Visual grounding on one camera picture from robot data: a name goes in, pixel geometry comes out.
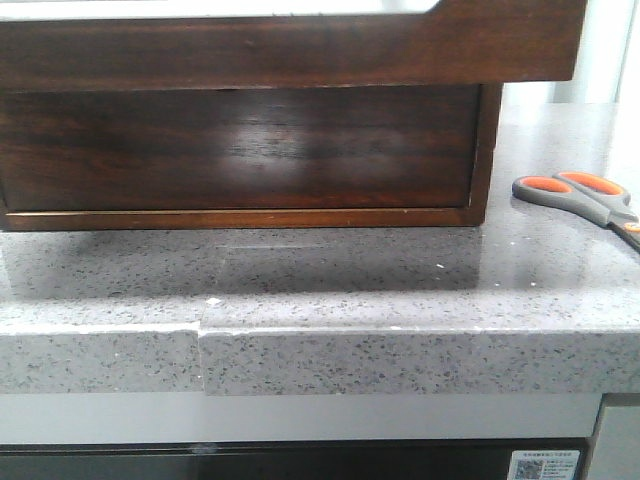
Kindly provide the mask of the grey orange scissors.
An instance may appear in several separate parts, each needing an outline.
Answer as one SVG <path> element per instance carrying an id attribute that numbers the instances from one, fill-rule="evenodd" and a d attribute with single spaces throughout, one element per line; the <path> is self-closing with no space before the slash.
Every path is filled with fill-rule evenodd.
<path id="1" fill-rule="evenodd" d="M 524 176 L 512 183 L 512 195 L 528 203 L 568 211 L 612 230 L 639 251 L 639 215 L 630 206 L 631 195 L 610 180 L 578 171 L 562 171 L 551 177 Z"/>

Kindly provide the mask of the black appliance under counter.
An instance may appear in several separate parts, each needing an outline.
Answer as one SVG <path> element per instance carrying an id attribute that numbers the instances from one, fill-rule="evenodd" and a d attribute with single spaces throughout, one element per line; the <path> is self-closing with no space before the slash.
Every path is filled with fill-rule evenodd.
<path id="1" fill-rule="evenodd" d="M 516 450 L 583 438 L 33 444 L 1 448 L 4 479 L 507 479 Z"/>

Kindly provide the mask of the white QR code sticker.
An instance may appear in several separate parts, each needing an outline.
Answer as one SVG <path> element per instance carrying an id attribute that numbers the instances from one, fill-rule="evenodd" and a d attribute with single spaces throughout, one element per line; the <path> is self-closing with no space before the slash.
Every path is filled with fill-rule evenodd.
<path id="1" fill-rule="evenodd" d="M 572 480 L 578 470 L 578 450 L 516 450 L 508 480 Z"/>

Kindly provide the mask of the grey pleated curtain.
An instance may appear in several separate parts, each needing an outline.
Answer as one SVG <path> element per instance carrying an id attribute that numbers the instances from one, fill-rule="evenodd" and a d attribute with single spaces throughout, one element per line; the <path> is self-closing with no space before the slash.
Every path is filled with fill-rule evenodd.
<path id="1" fill-rule="evenodd" d="M 511 83 L 508 106 L 639 102 L 639 3 L 589 1 L 573 79 Z"/>

